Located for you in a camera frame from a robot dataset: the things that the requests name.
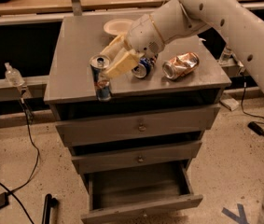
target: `closed drawer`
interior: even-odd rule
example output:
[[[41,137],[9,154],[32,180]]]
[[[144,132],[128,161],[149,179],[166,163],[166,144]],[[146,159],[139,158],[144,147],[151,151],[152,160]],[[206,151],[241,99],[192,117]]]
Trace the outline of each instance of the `closed drawer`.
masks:
[[[68,147],[210,129],[219,105],[175,108],[57,122]]]
[[[194,195],[181,162],[166,162],[90,175],[90,211],[85,224],[147,217],[196,207]]]
[[[139,147],[75,156],[72,158],[72,162],[76,167],[76,171],[84,175],[106,170],[195,158],[201,147],[201,140],[187,142],[180,142],[179,140],[178,142],[178,139],[182,138],[181,136],[174,135],[174,138],[171,136],[162,137],[160,141],[156,140],[154,145],[146,143],[152,142],[151,140],[137,140],[134,142],[137,142]]]

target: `cabinet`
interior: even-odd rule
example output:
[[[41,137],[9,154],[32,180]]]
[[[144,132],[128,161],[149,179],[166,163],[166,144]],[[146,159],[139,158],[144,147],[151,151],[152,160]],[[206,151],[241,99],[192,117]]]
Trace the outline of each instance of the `cabinet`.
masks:
[[[141,12],[68,17],[62,29],[45,93],[56,128],[89,194],[84,223],[106,223],[196,207],[202,195],[190,186],[187,168],[211,129],[219,98],[230,85],[197,36],[177,39],[159,54],[145,79],[132,72],[111,81],[112,99],[96,100],[90,58],[112,37],[110,20],[135,20]],[[168,80],[163,62],[196,52],[199,67]]]

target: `floor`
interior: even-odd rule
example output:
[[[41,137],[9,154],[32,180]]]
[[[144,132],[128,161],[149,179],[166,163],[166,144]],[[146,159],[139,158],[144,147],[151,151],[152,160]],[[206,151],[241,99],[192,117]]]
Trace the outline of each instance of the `floor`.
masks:
[[[264,98],[244,101],[246,112],[264,116]],[[223,214],[223,208],[238,216],[242,204],[248,223],[257,223],[264,193],[264,137],[247,128],[255,120],[238,108],[222,106],[211,130],[202,139],[188,176],[203,200],[197,208],[136,218],[118,224],[234,224],[242,223]],[[16,192],[34,223],[41,223],[45,196],[51,193],[59,204],[51,212],[51,224],[80,224],[88,212],[88,194],[63,146],[49,111],[35,112],[32,139],[41,160],[32,181]],[[23,184],[35,165],[36,151],[30,143],[23,114],[0,117],[0,182],[9,189]],[[0,210],[0,224],[31,223],[19,204]]]

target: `can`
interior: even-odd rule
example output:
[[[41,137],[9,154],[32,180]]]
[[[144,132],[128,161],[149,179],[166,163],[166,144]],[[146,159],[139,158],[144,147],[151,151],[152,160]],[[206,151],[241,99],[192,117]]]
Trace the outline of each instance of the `can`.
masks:
[[[153,69],[157,57],[146,58],[142,57],[136,67],[133,68],[132,73],[137,78],[145,78]]]
[[[101,102],[109,101],[112,98],[110,93],[110,80],[102,76],[102,72],[109,64],[110,59],[104,55],[96,55],[90,59],[96,97]]]
[[[165,76],[171,80],[183,77],[195,70],[199,65],[198,55],[193,52],[184,53],[173,57],[162,65]]]

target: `robotic arm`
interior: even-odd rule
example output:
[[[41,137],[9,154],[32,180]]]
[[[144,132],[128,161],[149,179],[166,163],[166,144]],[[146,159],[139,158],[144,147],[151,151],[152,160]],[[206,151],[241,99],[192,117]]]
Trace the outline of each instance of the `robotic arm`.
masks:
[[[102,51],[113,60],[105,75],[119,76],[137,66],[141,56],[153,57],[176,38],[209,27],[222,36],[264,92],[264,21],[237,0],[171,0],[144,15]]]

